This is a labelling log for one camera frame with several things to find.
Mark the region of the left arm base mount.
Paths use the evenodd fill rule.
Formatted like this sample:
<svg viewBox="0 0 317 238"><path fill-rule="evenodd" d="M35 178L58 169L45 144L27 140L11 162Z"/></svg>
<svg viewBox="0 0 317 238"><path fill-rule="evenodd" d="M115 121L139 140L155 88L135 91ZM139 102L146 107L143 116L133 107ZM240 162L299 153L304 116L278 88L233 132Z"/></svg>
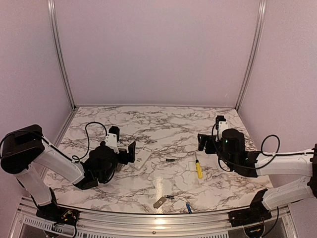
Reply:
<svg viewBox="0 0 317 238"><path fill-rule="evenodd" d="M73 208L59 206L54 196L52 196L50 204L44 206L36 204L36 207L37 217L52 221L55 224L67 224L72 226L77 224L79 211Z"/></svg>

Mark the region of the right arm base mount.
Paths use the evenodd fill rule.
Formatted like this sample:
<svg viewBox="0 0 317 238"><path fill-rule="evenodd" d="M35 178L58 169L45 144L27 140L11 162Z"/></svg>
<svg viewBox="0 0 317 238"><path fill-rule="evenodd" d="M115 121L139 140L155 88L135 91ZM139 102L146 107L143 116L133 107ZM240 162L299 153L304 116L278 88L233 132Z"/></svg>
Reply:
<svg viewBox="0 0 317 238"><path fill-rule="evenodd" d="M272 218L270 210L267 210L262 203L263 196L267 191L268 189L258 191L251 201L249 208L234 210L228 213L232 227L263 222Z"/></svg>

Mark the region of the white battery compartment cover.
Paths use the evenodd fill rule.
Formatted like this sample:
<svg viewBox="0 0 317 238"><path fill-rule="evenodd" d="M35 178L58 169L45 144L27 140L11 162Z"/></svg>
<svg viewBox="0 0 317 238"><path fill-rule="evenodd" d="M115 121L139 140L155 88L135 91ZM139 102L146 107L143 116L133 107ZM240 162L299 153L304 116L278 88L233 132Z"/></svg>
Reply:
<svg viewBox="0 0 317 238"><path fill-rule="evenodd" d="M196 163L194 161L189 161L188 162L188 169L189 171L195 172L196 169Z"/></svg>

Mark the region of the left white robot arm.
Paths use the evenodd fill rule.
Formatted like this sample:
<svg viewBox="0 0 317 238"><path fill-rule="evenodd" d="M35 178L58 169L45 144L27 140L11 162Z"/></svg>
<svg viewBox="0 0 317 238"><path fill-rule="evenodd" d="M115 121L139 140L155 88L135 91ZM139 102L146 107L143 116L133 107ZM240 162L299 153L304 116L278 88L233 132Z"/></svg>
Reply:
<svg viewBox="0 0 317 238"><path fill-rule="evenodd" d="M51 220L59 220L63 213L56 205L54 192L39 176L34 164L39 164L59 174L80 190L97 187L110 182L118 164L135 162L136 143L127 149L118 148L120 130L112 126L106 130L106 137L94 150L85 155L86 161L69 157L57 149L43 135L42 128L31 125L8 133L0 142L0 166L12 174L29 192L35 204Z"/></svg>

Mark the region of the blue AAA battery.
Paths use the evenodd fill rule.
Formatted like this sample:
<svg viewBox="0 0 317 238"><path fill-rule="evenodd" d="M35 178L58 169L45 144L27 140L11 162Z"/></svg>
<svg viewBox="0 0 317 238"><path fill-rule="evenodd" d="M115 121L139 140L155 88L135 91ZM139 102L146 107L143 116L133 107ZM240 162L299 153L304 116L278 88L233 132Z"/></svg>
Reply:
<svg viewBox="0 0 317 238"><path fill-rule="evenodd" d="M190 204L189 203L186 203L186 208L188 210L188 213L189 214L192 214L192 210L191 210L191 207L190 207Z"/></svg>

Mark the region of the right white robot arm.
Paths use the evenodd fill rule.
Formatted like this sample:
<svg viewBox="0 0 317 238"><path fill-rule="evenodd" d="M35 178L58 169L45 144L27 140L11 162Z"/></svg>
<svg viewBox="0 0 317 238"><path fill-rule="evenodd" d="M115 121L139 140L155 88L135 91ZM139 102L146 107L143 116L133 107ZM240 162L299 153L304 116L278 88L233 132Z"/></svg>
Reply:
<svg viewBox="0 0 317 238"><path fill-rule="evenodd" d="M218 136L198 134L198 150L216 154L229 171L248 178L270 175L296 175L299 179L280 187L258 191L245 217L256 222L278 206L317 195L317 150L290 153L246 151L244 134L225 129Z"/></svg>

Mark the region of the grey battery compartment cover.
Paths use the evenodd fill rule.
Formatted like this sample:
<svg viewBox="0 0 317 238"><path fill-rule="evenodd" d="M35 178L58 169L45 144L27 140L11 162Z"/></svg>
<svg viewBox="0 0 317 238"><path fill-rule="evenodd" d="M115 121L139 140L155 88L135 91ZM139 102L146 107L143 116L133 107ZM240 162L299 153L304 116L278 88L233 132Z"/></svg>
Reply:
<svg viewBox="0 0 317 238"><path fill-rule="evenodd" d="M155 209L160 208L164 203L166 202L166 198L164 196L162 196L159 200L157 200L154 204L153 207Z"/></svg>

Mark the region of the yellow handle screwdriver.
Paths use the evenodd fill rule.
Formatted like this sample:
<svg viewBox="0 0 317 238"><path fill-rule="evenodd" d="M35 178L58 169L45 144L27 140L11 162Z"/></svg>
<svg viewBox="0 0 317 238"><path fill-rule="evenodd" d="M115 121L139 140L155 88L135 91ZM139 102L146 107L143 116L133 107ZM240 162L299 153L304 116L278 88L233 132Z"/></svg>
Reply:
<svg viewBox="0 0 317 238"><path fill-rule="evenodd" d="M200 164L200 162L198 160L197 154L194 153L194 155L195 155L195 164L196 164L197 175L198 175L199 179L202 179L203 178L203 171L202 171L202 168L201 168L201 164Z"/></svg>

